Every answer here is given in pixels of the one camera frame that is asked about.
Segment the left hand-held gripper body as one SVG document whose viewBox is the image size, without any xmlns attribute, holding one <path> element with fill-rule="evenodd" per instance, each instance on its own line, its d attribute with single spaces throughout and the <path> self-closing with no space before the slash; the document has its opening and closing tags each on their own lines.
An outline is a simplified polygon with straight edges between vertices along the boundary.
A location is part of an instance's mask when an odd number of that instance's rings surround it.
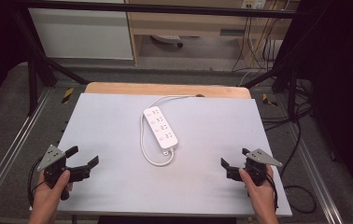
<svg viewBox="0 0 353 224">
<path fill-rule="evenodd" d="M 79 182 L 90 177 L 91 170 L 88 169 L 87 164 L 78 167 L 68 167 L 66 165 L 68 158 L 65 157 L 64 153 L 65 151 L 50 145 L 37 167 L 38 172 L 44 171 L 46 185 L 50 188 L 55 186 L 65 170 L 70 172 L 70 183 Z"/>
</svg>

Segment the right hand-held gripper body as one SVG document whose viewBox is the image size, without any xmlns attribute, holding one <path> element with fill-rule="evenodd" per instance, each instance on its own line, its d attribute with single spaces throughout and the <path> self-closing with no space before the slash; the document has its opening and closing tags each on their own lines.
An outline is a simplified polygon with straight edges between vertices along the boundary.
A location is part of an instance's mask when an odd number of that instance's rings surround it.
<svg viewBox="0 0 353 224">
<path fill-rule="evenodd" d="M 250 151 L 250 153 L 246 156 L 246 162 L 244 170 L 250 175 L 256 186 L 261 186 L 262 183 L 266 180 L 267 168 L 266 165 L 274 165 L 277 167 L 282 167 L 283 163 L 273 158 L 271 155 L 266 153 L 261 149 L 255 149 Z M 226 170 L 226 177 L 230 178 L 234 181 L 243 182 L 238 167 L 229 166 Z"/>
</svg>

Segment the person's right hand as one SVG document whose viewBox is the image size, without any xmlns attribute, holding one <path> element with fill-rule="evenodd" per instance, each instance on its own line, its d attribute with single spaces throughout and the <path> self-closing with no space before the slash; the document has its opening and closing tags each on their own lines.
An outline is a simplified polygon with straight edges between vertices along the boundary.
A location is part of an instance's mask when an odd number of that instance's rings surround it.
<svg viewBox="0 0 353 224">
<path fill-rule="evenodd" d="M 243 168 L 239 169 L 239 174 L 246 185 L 253 210 L 257 217 L 265 217 L 275 214 L 275 192 L 268 182 L 261 186 L 256 186 L 250 175 Z"/>
</svg>

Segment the person's left hand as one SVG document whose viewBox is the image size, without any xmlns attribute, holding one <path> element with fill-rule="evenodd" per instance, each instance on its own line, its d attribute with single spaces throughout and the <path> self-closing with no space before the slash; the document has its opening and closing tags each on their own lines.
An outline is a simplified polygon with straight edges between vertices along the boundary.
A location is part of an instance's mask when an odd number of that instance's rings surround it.
<svg viewBox="0 0 353 224">
<path fill-rule="evenodd" d="M 55 215 L 61 195 L 68 188 L 69 178 L 70 172 L 66 170 L 61 174 L 55 186 L 50 188 L 46 185 L 44 172 L 41 171 L 38 178 L 39 186 L 35 190 L 32 214 Z"/>
</svg>

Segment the yellow black floor tape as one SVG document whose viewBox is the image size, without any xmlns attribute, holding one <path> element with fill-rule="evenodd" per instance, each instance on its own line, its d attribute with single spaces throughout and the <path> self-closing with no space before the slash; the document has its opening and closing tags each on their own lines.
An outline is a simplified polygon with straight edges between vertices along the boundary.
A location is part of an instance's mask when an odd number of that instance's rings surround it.
<svg viewBox="0 0 353 224">
<path fill-rule="evenodd" d="M 64 94 L 64 97 L 62 99 L 62 104 L 67 104 L 67 102 L 68 102 L 70 96 L 72 95 L 73 91 L 74 91 L 74 88 L 68 88 L 66 90 L 66 92 Z"/>
<path fill-rule="evenodd" d="M 262 103 L 264 105 L 278 106 L 277 102 L 270 101 L 266 93 L 262 94 Z"/>
</svg>

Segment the white power strip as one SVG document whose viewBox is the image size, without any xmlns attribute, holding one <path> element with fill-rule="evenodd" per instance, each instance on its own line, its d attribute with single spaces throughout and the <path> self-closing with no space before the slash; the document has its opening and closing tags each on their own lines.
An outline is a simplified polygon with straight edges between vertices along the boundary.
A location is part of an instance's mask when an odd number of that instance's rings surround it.
<svg viewBox="0 0 353 224">
<path fill-rule="evenodd" d="M 157 106 L 146 108 L 143 112 L 161 149 L 176 148 L 178 140 L 164 114 Z"/>
</svg>

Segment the white cabinet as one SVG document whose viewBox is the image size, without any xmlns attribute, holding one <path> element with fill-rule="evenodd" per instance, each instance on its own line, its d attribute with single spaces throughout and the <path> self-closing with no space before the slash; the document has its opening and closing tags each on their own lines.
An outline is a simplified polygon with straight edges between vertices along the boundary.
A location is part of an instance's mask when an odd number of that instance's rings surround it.
<svg viewBox="0 0 353 224">
<path fill-rule="evenodd" d="M 48 57 L 134 58 L 125 12 L 30 8 Z"/>
</svg>

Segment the white chair base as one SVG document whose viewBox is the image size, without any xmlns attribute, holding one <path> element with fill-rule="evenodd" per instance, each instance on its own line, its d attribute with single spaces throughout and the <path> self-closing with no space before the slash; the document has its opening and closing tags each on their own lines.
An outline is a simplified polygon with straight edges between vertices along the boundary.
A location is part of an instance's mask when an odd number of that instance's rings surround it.
<svg viewBox="0 0 353 224">
<path fill-rule="evenodd" d="M 153 35 L 152 38 L 166 44 L 177 45 L 179 48 L 183 47 L 183 43 L 178 35 Z"/>
</svg>

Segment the wooden desk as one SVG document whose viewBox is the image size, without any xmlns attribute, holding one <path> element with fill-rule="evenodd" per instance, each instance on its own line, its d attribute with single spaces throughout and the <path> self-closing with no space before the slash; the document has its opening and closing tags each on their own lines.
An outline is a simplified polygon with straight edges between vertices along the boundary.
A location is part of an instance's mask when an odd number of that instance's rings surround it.
<svg viewBox="0 0 353 224">
<path fill-rule="evenodd" d="M 243 0 L 124 0 L 126 4 L 167 5 L 188 7 L 242 8 Z M 266 0 L 265 10 L 294 11 L 300 0 Z M 127 14 L 134 35 L 183 35 L 234 37 L 242 50 L 246 66 L 258 68 L 260 54 L 267 39 L 280 41 L 291 23 L 290 19 L 177 15 L 157 13 Z"/>
</svg>

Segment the aluminium floor rail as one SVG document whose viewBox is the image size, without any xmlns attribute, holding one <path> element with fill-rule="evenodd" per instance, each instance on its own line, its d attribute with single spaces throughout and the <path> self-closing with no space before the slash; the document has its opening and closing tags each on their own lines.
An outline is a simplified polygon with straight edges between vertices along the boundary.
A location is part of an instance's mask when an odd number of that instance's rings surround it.
<svg viewBox="0 0 353 224">
<path fill-rule="evenodd" d="M 51 93 L 51 91 L 52 91 L 52 88 L 46 88 L 41 93 L 41 95 L 37 101 L 37 103 L 38 103 L 37 108 L 34 110 L 34 112 L 30 116 L 28 116 L 25 119 L 23 125 L 19 129 L 19 132 L 17 133 L 17 135 L 13 139 L 13 142 L 8 147 L 5 156 L 0 161 L 0 187 L 1 187 L 4 179 L 6 178 L 11 165 L 13 164 L 15 159 L 17 158 L 21 148 L 23 147 L 27 137 L 29 136 L 29 133 L 31 132 L 31 130 L 35 126 L 35 123 L 36 123 L 38 117 L 40 116 L 43 108 L 46 105 L 46 102 L 48 101 L 49 94 Z"/>
<path fill-rule="evenodd" d="M 316 193 L 318 202 L 322 208 L 325 218 L 327 218 L 329 224 L 343 224 L 343 219 L 339 213 L 339 210 L 332 199 L 332 196 L 325 184 L 324 179 L 322 178 L 322 175 L 319 172 L 318 167 L 316 166 L 313 158 L 309 153 L 304 139 L 299 137 L 301 132 L 298 129 L 298 125 L 291 123 L 289 128 L 295 140 L 298 141 L 297 148 L 300 154 L 300 158 L 304 165 L 304 169 L 307 172 L 314 192 Z"/>
</svg>

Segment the white wall socket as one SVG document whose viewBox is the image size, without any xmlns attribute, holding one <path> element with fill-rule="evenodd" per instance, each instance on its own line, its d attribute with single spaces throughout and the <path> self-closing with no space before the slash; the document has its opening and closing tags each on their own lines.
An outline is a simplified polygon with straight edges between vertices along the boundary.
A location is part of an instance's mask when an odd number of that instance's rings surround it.
<svg viewBox="0 0 353 224">
<path fill-rule="evenodd" d="M 246 9 L 263 9 L 266 0 L 243 0 L 242 8 Z"/>
</svg>

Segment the black metal frame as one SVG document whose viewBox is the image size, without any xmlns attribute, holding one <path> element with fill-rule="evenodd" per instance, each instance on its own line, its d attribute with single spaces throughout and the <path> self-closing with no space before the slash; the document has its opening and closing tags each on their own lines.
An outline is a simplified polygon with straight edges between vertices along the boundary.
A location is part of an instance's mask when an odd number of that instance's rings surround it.
<svg viewBox="0 0 353 224">
<path fill-rule="evenodd" d="M 51 68 L 61 72 L 63 75 L 75 80 L 79 84 L 87 85 L 89 80 L 79 77 L 67 70 L 60 64 L 50 59 L 39 47 L 38 41 L 27 27 L 21 11 L 26 8 L 42 9 L 65 9 L 65 10 L 88 10 L 88 11 L 111 11 L 111 12 L 133 12 L 133 13 L 157 13 L 177 15 L 205 15 L 223 17 L 246 17 L 246 18 L 273 18 L 273 19 L 295 19 L 302 17 L 302 13 L 290 10 L 265 10 L 265 9 L 237 9 L 225 7 L 188 7 L 167 5 L 144 5 L 123 3 L 98 3 L 98 2 L 72 2 L 72 1 L 50 1 L 50 0 L 11 0 L 9 6 L 12 8 L 11 15 L 20 28 L 23 39 L 28 45 L 28 52 L 33 59 L 28 62 L 30 83 L 30 110 L 33 114 L 37 106 L 35 75 L 39 75 L 46 86 L 54 86 L 57 83 Z"/>
</svg>

